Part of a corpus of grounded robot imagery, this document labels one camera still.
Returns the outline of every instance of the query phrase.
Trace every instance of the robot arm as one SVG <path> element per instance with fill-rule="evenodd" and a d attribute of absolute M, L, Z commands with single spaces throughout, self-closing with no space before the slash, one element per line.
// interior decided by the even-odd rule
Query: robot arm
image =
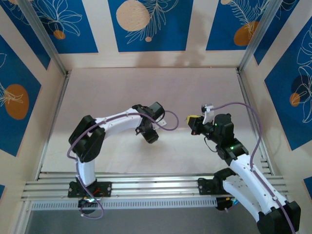
<path fill-rule="evenodd" d="M 107 137 L 133 128 L 136 130 L 137 135 L 141 133 L 150 144 L 158 139 L 158 134 L 155 131 L 156 127 L 153 125 L 152 121 L 140 115 L 140 113 L 151 117 L 153 120 L 158 120 L 163 117 L 165 111 L 158 102 L 155 102 L 150 107 L 135 105 L 125 112 L 105 118 L 93 119 L 91 116 L 85 116 L 70 136 L 69 143 L 73 145 L 83 132 L 93 125 L 98 125 L 73 147 L 73 152 L 78 159 L 80 178 L 90 191 L 94 192 L 94 190 L 98 188 L 102 191 L 106 191 L 108 187 L 111 186 L 111 184 L 101 184 L 101 182 L 97 182 L 95 176 L 95 158 L 99 155 L 103 141 Z M 164 120 L 160 122 L 161 126 L 165 124 L 166 122 Z M 83 197 L 86 195 L 77 179 L 76 182 L 71 182 L 69 191 L 69 197 Z"/>
<path fill-rule="evenodd" d="M 254 217 L 261 234 L 292 233 L 282 208 L 298 231 L 300 207 L 288 202 L 252 164 L 244 145 L 234 138 L 234 125 L 230 114 L 213 118 L 213 106 L 202 106 L 203 116 L 188 116 L 192 135 L 203 134 L 216 144 L 216 151 L 229 168 L 214 174 L 213 180 L 198 180 L 201 195 L 229 193 L 234 196 Z"/>

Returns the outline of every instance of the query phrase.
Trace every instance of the black bracket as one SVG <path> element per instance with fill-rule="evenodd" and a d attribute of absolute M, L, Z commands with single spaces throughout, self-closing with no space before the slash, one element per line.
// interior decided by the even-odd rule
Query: black bracket
<path fill-rule="evenodd" d="M 94 197 L 110 197 L 112 193 L 111 182 L 98 182 L 97 180 L 90 184 L 87 189 Z M 76 182 L 69 183 L 68 197 L 90 197 L 89 194 L 81 186 L 81 183 L 76 178 Z"/>
<path fill-rule="evenodd" d="M 161 115 L 164 115 L 165 113 L 164 108 L 158 102 L 155 102 L 150 107 L 138 104 L 134 105 L 132 108 L 137 110 L 139 113 L 150 116 L 153 120 L 157 120 L 159 117 L 161 117 Z M 140 126 L 136 128 L 136 135 L 140 133 L 142 134 L 144 139 L 150 144 L 158 140 L 158 134 L 153 129 L 152 122 L 147 117 L 142 117 Z"/>
<path fill-rule="evenodd" d="M 288 214 L 294 230 L 299 230 L 301 208 L 295 202 L 285 202 L 284 209 Z M 271 208 L 271 212 L 263 214 L 259 212 L 259 221 L 257 222 L 258 230 L 261 234 L 291 234 L 291 228 L 283 214 L 281 208 Z"/>
<path fill-rule="evenodd" d="M 219 157 L 230 166 L 232 160 L 237 160 L 237 157 L 243 154 L 249 154 L 245 146 L 236 138 L 233 139 L 231 144 L 221 147 L 217 145 L 216 150 Z"/>
<path fill-rule="evenodd" d="M 214 174 L 213 179 L 199 178 L 197 186 L 200 195 L 226 195 L 229 194 L 223 188 L 223 182 L 227 177 L 235 176 L 230 168 L 222 169 Z"/>
<path fill-rule="evenodd" d="M 74 132 L 69 137 L 69 143 L 72 145 L 77 138 L 88 128 L 96 124 L 96 120 L 91 116 L 85 116 L 82 118 Z M 90 162 L 95 159 L 102 147 L 105 129 L 99 126 L 90 131 L 91 136 L 84 135 L 80 141 L 73 148 L 73 152 L 77 154 L 81 162 Z"/>

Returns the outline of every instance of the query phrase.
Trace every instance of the white leaf drawing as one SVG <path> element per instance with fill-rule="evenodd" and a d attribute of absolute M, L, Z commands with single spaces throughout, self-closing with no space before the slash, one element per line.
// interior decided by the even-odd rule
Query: white leaf drawing
<path fill-rule="evenodd" d="M 126 38 L 129 38 L 127 44 L 135 40 L 144 40 L 146 38 L 152 39 L 162 26 L 166 25 L 165 13 L 172 10 L 179 0 L 143 0 L 141 3 L 147 9 L 149 14 L 148 24 L 137 31 L 128 32 Z"/>
<path fill-rule="evenodd" d="M 5 3 L 5 6 L 7 6 L 14 17 L 29 25 L 16 4 L 8 0 L 1 1 Z M 30 3 L 41 20 L 41 23 L 48 26 L 46 29 L 52 30 L 50 34 L 53 34 L 54 30 L 59 30 L 63 33 L 68 32 L 78 37 L 80 36 L 80 30 L 75 23 L 82 20 L 82 15 L 68 10 L 67 0 L 34 0 Z"/>
<path fill-rule="evenodd" d="M 22 21 L 24 24 L 29 25 L 27 19 L 25 18 L 24 14 L 22 13 L 18 5 L 11 3 L 9 0 L 2 0 L 2 2 L 5 5 L 5 7 L 11 11 L 12 15 L 15 18 Z"/>
<path fill-rule="evenodd" d="M 4 65 L 5 59 L 6 59 L 6 54 L 0 53 L 0 68 Z M 16 101 L 19 103 L 23 103 L 21 98 L 23 97 L 22 95 L 14 95 L 10 92 L 8 92 L 1 84 L 0 82 L 0 106 L 3 106 L 6 102 L 10 103 L 10 101 Z"/>
<path fill-rule="evenodd" d="M 301 84 L 297 87 L 295 98 L 291 104 L 302 105 L 303 123 L 312 121 L 312 25 L 305 33 L 301 47 L 297 55 L 298 71 L 301 76 Z"/>
<path fill-rule="evenodd" d="M 229 6 L 232 7 L 234 16 L 239 19 L 243 26 L 246 26 L 249 32 L 249 39 L 254 33 L 254 21 L 257 21 L 259 17 L 264 13 L 270 0 L 263 0 L 262 3 L 257 2 L 255 7 L 251 7 L 249 0 L 231 0 Z"/>
<path fill-rule="evenodd" d="M 280 20 L 283 11 L 291 11 L 297 0 L 283 1 L 275 16 Z"/>

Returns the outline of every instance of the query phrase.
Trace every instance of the perforated metal strip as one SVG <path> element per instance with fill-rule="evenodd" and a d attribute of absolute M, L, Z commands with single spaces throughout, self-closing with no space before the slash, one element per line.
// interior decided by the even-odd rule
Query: perforated metal strip
<path fill-rule="evenodd" d="M 101 201 L 102 206 L 108 210 L 116 209 L 159 209 L 159 208 L 190 208 L 190 207 L 216 207 L 215 197 L 203 198 L 175 198 L 175 199 L 116 199 Z M 35 201 L 32 211 L 44 210 L 76 210 L 78 202 L 72 201 Z"/>

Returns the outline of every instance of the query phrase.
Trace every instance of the white floor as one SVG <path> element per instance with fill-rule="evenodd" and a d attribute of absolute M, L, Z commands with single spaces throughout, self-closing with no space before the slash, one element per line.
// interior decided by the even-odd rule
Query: white floor
<path fill-rule="evenodd" d="M 217 107 L 243 102 L 234 68 L 84 68 L 72 71 L 42 172 L 75 171 L 74 162 L 66 158 L 68 138 L 85 115 L 106 117 L 134 104 L 149 106 L 155 101 L 179 116 L 178 130 L 158 130 L 159 140 L 154 144 L 135 136 L 134 129 L 109 137 L 96 159 L 97 172 L 214 173 L 227 167 L 208 149 L 203 136 L 190 134 L 186 117 L 200 115 L 203 103 Z M 232 115 L 235 137 L 251 153 L 256 139 L 246 109 L 235 105 L 219 113 Z M 165 119 L 168 128 L 176 123 L 169 114 Z M 257 154 L 255 163 L 260 168 L 259 159 Z"/>

